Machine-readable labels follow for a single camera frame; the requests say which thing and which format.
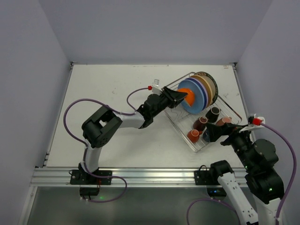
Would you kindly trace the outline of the orange bowl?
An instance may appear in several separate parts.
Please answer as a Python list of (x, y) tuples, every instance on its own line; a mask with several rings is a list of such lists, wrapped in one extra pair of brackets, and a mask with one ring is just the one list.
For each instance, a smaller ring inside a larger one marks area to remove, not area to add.
[(184, 104), (186, 104), (188, 107), (192, 107), (195, 102), (195, 94), (194, 92), (189, 88), (180, 88), (177, 89), (178, 92), (186, 93), (187, 95), (184, 97), (184, 100), (182, 101)]

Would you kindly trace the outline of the light blue plate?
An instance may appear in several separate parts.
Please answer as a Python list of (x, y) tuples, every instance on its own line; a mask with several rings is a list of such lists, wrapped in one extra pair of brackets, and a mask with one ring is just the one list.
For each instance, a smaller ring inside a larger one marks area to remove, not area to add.
[(179, 83), (177, 91), (179, 90), (187, 90), (188, 92), (188, 95), (181, 102), (185, 111), (191, 114), (198, 114), (203, 110), (205, 106), (204, 93), (196, 82), (185, 79)]

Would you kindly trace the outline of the lavender plate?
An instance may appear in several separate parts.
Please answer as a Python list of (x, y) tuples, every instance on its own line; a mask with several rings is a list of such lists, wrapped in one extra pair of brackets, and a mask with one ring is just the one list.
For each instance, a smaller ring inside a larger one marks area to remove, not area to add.
[(208, 95), (208, 92), (207, 92), (207, 89), (206, 87), (204, 86), (204, 83), (201, 82), (198, 78), (194, 78), (194, 77), (190, 77), (193, 81), (195, 82), (198, 82), (200, 84), (200, 86), (202, 87), (203, 89), (203, 92), (205, 93), (205, 97), (206, 97), (206, 105), (205, 105), (205, 108), (207, 108), (209, 105), (209, 95)]

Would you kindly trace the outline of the tan yellow plate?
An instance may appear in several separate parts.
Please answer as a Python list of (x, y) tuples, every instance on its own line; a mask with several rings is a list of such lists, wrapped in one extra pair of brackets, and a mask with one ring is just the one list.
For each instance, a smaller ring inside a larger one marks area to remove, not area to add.
[(213, 103), (213, 97), (215, 94), (215, 89), (213, 89), (213, 82), (210, 78), (208, 78), (207, 76), (200, 76), (200, 75), (193, 75), (191, 76), (192, 78), (197, 79), (198, 81), (200, 81), (206, 88), (207, 93), (208, 93), (208, 105), (210, 106)]

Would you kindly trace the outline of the green rimmed printed plate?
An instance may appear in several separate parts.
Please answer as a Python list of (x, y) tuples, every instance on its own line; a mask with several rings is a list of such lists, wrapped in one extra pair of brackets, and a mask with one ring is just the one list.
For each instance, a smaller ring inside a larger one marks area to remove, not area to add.
[(195, 75), (197, 76), (200, 76), (202, 78), (208, 78), (209, 79), (209, 82), (210, 82), (210, 86), (212, 87), (212, 91), (213, 91), (213, 97), (212, 97), (212, 104), (214, 104), (218, 98), (218, 85), (215, 81), (215, 79), (210, 75), (208, 74), (207, 72), (197, 72), (195, 73)]

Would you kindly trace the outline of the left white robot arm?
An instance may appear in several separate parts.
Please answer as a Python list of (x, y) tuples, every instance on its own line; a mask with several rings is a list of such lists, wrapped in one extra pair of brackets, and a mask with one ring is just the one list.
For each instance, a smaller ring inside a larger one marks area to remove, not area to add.
[(177, 107), (187, 96), (187, 92), (163, 87), (157, 93), (150, 94), (133, 114), (118, 115), (107, 106), (100, 107), (82, 124), (87, 147), (80, 163), (81, 169), (95, 176), (101, 150), (119, 128), (147, 128), (158, 114), (166, 108)]

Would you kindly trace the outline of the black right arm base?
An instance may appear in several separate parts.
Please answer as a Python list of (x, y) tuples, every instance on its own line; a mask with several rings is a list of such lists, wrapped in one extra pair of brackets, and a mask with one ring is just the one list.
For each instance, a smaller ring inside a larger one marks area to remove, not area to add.
[(211, 175), (210, 169), (202, 165), (194, 171), (194, 180), (197, 186), (204, 186), (209, 197), (214, 199), (224, 199), (227, 194), (218, 183), (216, 178)]

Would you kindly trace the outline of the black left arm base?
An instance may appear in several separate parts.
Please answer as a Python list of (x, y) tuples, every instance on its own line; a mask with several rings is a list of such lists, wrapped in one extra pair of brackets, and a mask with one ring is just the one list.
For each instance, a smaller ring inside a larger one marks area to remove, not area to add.
[(96, 185), (96, 187), (81, 187), (79, 189), (80, 197), (88, 197), (91, 199), (92, 196), (97, 196), (99, 194), (101, 185), (111, 184), (112, 178), (110, 178), (110, 176), (112, 176), (113, 173), (110, 170), (98, 170), (93, 173), (96, 176), (104, 176), (105, 178), (96, 178), (85, 171), (80, 170), (70, 170), (69, 174), (71, 175), (71, 185)]

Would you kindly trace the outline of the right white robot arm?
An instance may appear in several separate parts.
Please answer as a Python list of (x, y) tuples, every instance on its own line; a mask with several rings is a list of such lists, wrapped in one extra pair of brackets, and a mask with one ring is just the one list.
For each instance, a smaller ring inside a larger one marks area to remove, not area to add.
[(275, 145), (266, 139), (250, 140), (252, 130), (265, 127), (260, 117), (242, 126), (232, 123), (221, 126), (207, 124), (209, 141), (215, 142), (221, 136), (227, 136), (221, 145), (231, 146), (246, 170), (246, 184), (257, 208), (254, 216), (249, 202), (234, 184), (234, 172), (227, 161), (211, 164), (209, 173), (230, 197), (240, 221), (247, 225), (280, 224), (280, 211), (285, 198), (283, 181), (274, 169), (278, 162)]

